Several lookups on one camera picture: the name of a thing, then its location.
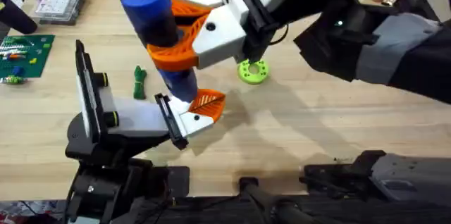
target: black cable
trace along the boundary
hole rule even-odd
[[[282,37],[280,37],[279,39],[277,39],[274,42],[270,42],[269,45],[278,44],[278,43],[280,43],[281,41],[283,41],[287,37],[287,35],[288,35],[288,28],[289,27],[288,27],[288,24],[286,26],[287,27],[285,28],[285,33],[283,33]]]
[[[28,210],[30,210],[34,215],[37,215],[38,213],[33,211],[33,209],[27,204],[25,203],[25,201],[19,201],[20,203],[22,203],[24,206],[26,206],[28,208]]]
[[[61,218],[62,224],[66,224],[66,221],[67,221],[67,211],[68,211],[68,207],[69,207],[69,201],[72,198],[72,193],[74,191],[73,185],[75,184],[75,179],[77,178],[78,174],[80,173],[80,169],[81,169],[81,166],[78,166],[77,172],[75,172],[72,183],[70,184],[70,187],[69,187],[68,196],[66,197],[66,205],[64,206],[63,217]]]
[[[210,203],[210,204],[208,204],[208,205],[202,207],[202,208],[201,208],[201,211],[203,211],[203,210],[205,210],[205,209],[209,209],[210,207],[215,206],[215,205],[217,205],[217,204],[222,204],[222,203],[226,203],[226,202],[228,202],[228,201],[232,201],[232,200],[234,200],[234,199],[236,199],[236,198],[238,198],[238,196],[228,197],[227,199],[218,200],[218,201],[216,201],[216,202]]]
[[[164,210],[166,210],[168,207],[167,205],[160,211],[160,214],[158,215],[158,217],[156,217],[156,220],[154,221],[154,224],[158,223],[158,220],[160,219],[160,217],[163,215]]]

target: wire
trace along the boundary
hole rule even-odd
[[[285,28],[285,33],[283,33],[282,37],[280,37],[279,39],[277,39],[277,40],[274,41],[274,42],[270,42],[269,45],[278,44],[278,43],[280,43],[281,41],[283,41],[283,40],[287,37],[287,34],[288,34],[288,24],[287,24],[286,26],[287,26],[287,27]]]
[[[227,199],[218,200],[218,201],[216,201],[216,202],[210,203],[210,204],[208,204],[208,205],[202,207],[202,208],[201,208],[201,211],[203,211],[203,210],[205,210],[205,209],[209,209],[210,207],[215,206],[215,205],[217,205],[217,204],[226,203],[226,202],[228,202],[228,201],[232,201],[232,200],[237,199],[237,198],[238,198],[238,196],[234,196],[234,197],[229,197],[229,198],[227,198]]]
[[[160,217],[163,215],[164,210],[166,210],[168,208],[168,206],[166,205],[161,211],[160,214],[158,215],[158,217],[156,217],[156,220],[154,221],[154,224],[158,223],[158,220],[160,219]]]
[[[27,203],[25,203],[25,201],[19,201],[19,202],[22,203],[24,206],[26,206],[28,208],[28,210],[30,210],[34,215],[37,215],[37,212],[33,211],[33,209]]]

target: wooden table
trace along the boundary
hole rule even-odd
[[[223,118],[190,139],[185,151],[167,142],[139,157],[189,166],[191,195],[234,194],[245,175],[261,178],[272,192],[301,192],[302,166],[350,162],[365,149],[448,157],[450,106],[390,87],[348,83],[305,63],[292,40],[315,19],[292,24],[287,38],[268,48],[271,77],[262,85],[241,82],[233,59],[198,71],[199,87],[227,94]],[[36,34],[56,35],[42,77],[0,86],[0,200],[66,197],[78,166],[64,155],[66,129],[80,111],[76,39],[85,43],[94,69],[109,74],[115,95],[132,96],[136,65],[149,72],[147,96],[168,93],[119,0],[87,0],[76,26],[40,26]]]

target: orange plastic piece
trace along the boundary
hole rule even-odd
[[[187,70],[199,64],[192,50],[192,43],[205,23],[210,8],[203,8],[181,0],[172,0],[172,11],[175,17],[199,17],[191,26],[178,26],[185,33],[183,38],[170,48],[147,45],[147,52],[157,68],[167,71]]]
[[[199,60],[192,50],[192,43],[205,23],[207,15],[197,19],[196,22],[185,31],[183,38],[171,48],[147,45],[147,52],[154,60],[157,68],[167,71],[187,70],[199,64]]]
[[[202,16],[210,13],[211,8],[196,6],[183,0],[171,0],[172,14],[177,16]]]
[[[212,89],[198,89],[197,96],[192,101],[189,112],[209,116],[216,123],[226,104],[226,95]]]

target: screw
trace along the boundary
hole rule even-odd
[[[214,25],[214,23],[207,23],[205,28],[208,31],[213,31],[216,29],[216,25]]]

